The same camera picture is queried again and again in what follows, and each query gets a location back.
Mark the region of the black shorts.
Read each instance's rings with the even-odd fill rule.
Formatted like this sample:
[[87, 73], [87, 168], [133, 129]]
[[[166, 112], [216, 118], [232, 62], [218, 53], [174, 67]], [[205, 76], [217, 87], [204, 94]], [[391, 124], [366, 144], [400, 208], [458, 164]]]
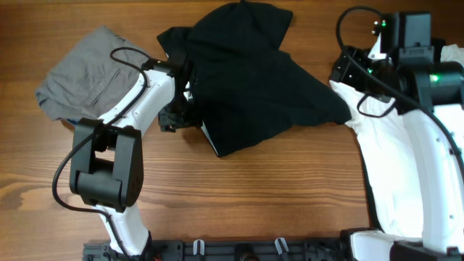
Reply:
[[158, 41], [193, 67], [194, 107], [219, 157], [257, 145], [295, 125], [344, 124], [347, 103], [280, 47], [293, 14], [238, 1], [192, 27], [172, 27]]

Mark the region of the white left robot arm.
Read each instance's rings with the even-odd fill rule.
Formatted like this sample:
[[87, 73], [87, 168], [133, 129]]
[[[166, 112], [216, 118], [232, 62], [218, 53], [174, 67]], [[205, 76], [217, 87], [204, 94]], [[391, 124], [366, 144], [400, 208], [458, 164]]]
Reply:
[[144, 182], [142, 137], [155, 120], [166, 132], [202, 126], [186, 97], [190, 62], [149, 59], [139, 70], [117, 105], [75, 128], [70, 190], [109, 234], [109, 241], [84, 246], [84, 260], [158, 260], [137, 205]]

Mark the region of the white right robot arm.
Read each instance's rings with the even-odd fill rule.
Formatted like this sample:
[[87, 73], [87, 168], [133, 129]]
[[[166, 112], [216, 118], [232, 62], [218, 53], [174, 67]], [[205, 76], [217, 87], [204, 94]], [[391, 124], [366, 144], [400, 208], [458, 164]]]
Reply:
[[347, 234], [351, 260], [463, 258], [463, 66], [429, 12], [378, 13], [369, 50], [341, 47], [330, 77], [347, 103], [376, 226]]

